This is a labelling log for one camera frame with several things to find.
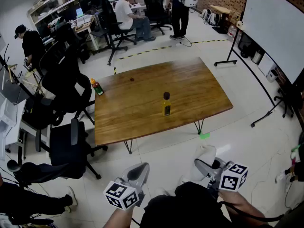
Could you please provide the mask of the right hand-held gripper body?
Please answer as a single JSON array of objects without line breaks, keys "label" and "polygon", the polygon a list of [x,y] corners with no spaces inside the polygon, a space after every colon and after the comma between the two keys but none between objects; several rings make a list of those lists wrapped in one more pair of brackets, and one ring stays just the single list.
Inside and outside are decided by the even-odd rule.
[{"label": "right hand-held gripper body", "polygon": [[247,166],[233,161],[223,163],[210,178],[208,191],[213,196],[216,196],[219,190],[237,192],[245,183],[247,175]]}]

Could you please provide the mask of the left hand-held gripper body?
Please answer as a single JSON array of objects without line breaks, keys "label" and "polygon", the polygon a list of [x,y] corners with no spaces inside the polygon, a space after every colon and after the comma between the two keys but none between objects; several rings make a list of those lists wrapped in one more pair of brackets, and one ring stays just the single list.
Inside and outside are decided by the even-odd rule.
[{"label": "left hand-held gripper body", "polygon": [[141,187],[132,186],[122,178],[110,181],[103,192],[107,202],[121,210],[129,210],[140,206],[145,194]]}]

